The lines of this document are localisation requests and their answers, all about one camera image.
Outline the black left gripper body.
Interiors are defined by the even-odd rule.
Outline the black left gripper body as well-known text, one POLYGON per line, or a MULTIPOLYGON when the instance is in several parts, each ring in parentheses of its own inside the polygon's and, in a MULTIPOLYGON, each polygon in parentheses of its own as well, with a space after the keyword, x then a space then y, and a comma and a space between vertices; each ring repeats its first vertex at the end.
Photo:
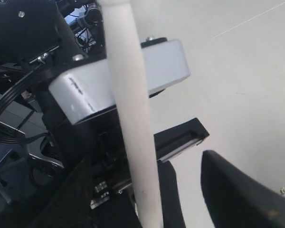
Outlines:
MULTIPOLYGON (((57 146, 56 158, 71 172, 62 171, 38 194, 47 202, 32 223, 34 228, 138 228, 134 192, 117 109, 71 126, 46 89, 67 69, 44 59, 36 81, 43 122, 57 146)), ((157 162, 203 141, 209 133, 198 119, 154 136, 157 162)))

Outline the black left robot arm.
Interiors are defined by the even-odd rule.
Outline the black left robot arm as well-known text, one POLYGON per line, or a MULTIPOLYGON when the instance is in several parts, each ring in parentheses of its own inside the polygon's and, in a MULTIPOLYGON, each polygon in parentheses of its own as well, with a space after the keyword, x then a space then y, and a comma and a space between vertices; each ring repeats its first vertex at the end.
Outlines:
POLYGON ((170 158, 203 141, 194 118, 154 134, 149 98, 190 76, 182 43, 140 43, 127 0, 0 1, 0 116, 30 93, 46 132, 27 159, 51 181, 0 213, 0 228, 183 228, 170 158))

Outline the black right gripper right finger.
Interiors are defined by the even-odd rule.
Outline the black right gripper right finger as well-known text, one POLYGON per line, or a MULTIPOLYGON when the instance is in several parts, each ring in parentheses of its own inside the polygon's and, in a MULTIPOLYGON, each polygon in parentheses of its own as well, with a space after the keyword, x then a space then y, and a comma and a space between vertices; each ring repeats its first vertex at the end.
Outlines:
POLYGON ((215 151, 202 154, 200 184, 216 228, 285 228, 285 197, 215 151))

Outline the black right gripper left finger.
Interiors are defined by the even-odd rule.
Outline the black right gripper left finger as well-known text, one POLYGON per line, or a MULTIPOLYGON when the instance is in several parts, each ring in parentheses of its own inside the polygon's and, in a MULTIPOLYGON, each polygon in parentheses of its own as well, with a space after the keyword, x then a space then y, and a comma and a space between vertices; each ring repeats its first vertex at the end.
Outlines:
POLYGON ((164 227, 185 228, 175 169, 169 161, 157 164, 164 227))

